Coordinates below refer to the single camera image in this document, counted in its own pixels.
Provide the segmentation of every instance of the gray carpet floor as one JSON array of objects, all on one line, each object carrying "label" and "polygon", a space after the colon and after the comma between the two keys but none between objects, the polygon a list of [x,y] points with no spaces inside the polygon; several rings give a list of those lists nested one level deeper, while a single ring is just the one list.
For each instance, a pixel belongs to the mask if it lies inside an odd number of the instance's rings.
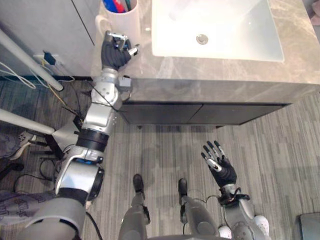
[{"label": "gray carpet floor", "polygon": [[[90,98],[80,91],[90,90],[87,82],[63,83],[61,93],[77,109],[73,85],[80,108],[86,112]],[[31,90],[11,82],[0,82],[0,108],[49,125],[55,129],[73,119],[71,113],[50,92],[38,86]],[[19,134],[23,129],[0,122],[0,131]],[[218,195],[208,167],[200,156],[207,140],[218,140],[237,171],[237,185],[251,196],[257,214],[267,217],[273,240],[292,239],[295,219],[304,213],[320,211],[320,94],[314,93],[281,110],[241,126],[215,129],[210,125],[143,126],[141,129],[119,120],[105,151],[104,183],[99,197],[88,210],[96,220],[103,239],[117,239],[122,217],[134,195],[132,177],[142,174],[146,205],[151,224],[149,237],[182,233],[177,182],[188,180],[189,195],[206,198]],[[21,157],[23,172],[11,172],[0,182],[1,190],[12,190],[22,173],[39,175],[43,150],[29,147]],[[25,177],[19,191],[39,193],[53,188],[51,182]],[[223,212],[215,198],[207,205],[217,225],[223,224]],[[1,237],[15,239],[23,224],[3,226]],[[88,218],[82,238],[98,239]]]}]

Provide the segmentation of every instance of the marble countertop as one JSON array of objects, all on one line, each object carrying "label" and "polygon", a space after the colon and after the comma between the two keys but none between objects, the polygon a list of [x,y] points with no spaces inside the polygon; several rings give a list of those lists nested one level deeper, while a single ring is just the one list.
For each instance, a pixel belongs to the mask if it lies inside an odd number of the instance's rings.
[{"label": "marble countertop", "polygon": [[[301,0],[269,0],[284,62],[154,56],[146,30],[152,1],[139,3],[140,53],[120,69],[133,79],[130,101],[293,103],[320,90],[320,45]],[[97,32],[93,78],[101,72],[101,45]]]},{"label": "marble countertop", "polygon": [[[269,0],[284,62],[159,57],[152,54],[152,1],[140,0],[142,43],[138,56],[122,69],[137,79],[223,80],[320,84],[320,45],[301,0]],[[101,5],[100,13],[105,15]],[[100,73],[102,38],[96,35],[91,75]]]}]

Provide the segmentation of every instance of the sink drain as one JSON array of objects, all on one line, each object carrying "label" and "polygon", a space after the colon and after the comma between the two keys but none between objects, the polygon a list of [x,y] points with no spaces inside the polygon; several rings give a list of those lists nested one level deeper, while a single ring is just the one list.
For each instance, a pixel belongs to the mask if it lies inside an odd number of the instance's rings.
[{"label": "sink drain", "polygon": [[201,45],[205,45],[208,43],[208,37],[204,34],[199,34],[196,36],[196,41],[198,42],[198,44],[201,44]]}]

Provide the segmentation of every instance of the white sink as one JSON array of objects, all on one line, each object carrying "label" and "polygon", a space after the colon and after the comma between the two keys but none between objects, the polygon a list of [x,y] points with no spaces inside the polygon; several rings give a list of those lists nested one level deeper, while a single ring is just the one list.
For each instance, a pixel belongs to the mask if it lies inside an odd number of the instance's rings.
[{"label": "white sink", "polygon": [[152,0],[152,53],[284,61],[268,0]]}]

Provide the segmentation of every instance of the red pen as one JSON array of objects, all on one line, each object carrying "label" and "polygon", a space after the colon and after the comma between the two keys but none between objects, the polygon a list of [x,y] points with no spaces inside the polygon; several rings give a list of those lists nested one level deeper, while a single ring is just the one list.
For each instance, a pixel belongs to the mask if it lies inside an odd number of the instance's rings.
[{"label": "red pen", "polygon": [[126,12],[124,6],[122,6],[122,4],[121,4],[121,2],[119,2],[119,0],[113,0],[113,3],[115,5],[115,8],[118,13],[122,14],[122,13]]}]

